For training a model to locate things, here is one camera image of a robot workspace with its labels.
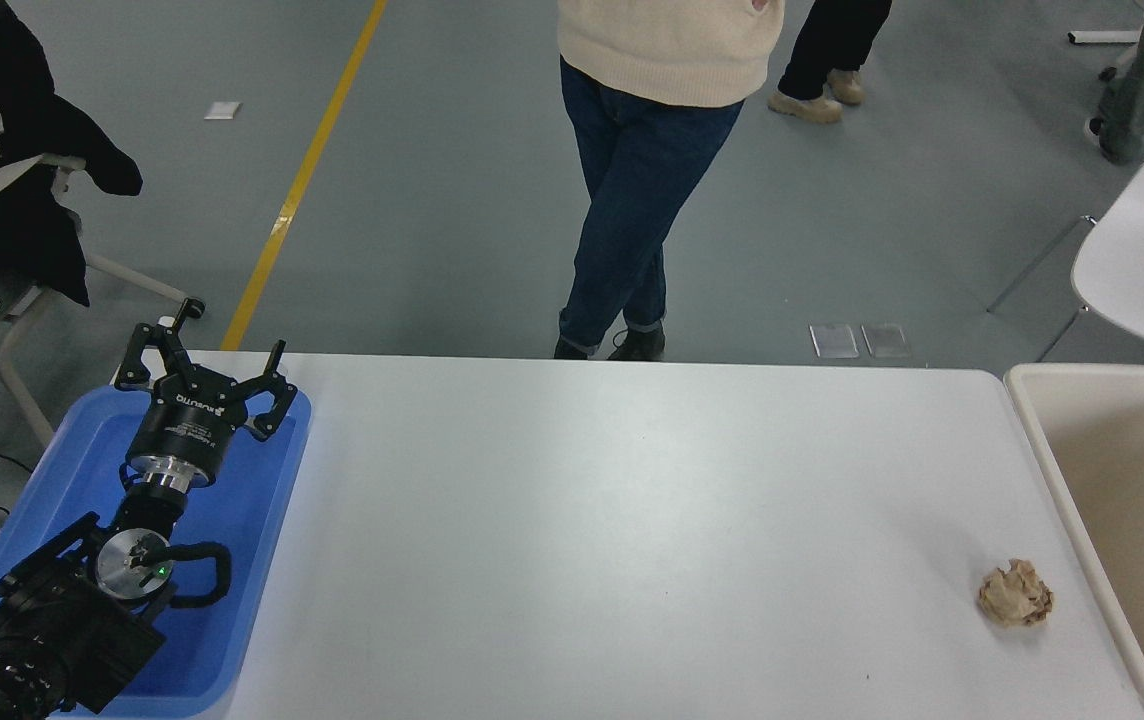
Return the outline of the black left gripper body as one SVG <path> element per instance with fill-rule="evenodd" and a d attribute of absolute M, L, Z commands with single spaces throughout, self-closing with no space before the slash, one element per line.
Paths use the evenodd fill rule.
<path fill-rule="evenodd" d="M 143 470 L 151 457 L 173 457 L 197 470 L 219 470 L 235 430 L 247 420 L 247 398 L 233 378 L 206 366 L 166 374 L 153 383 L 127 462 Z"/>

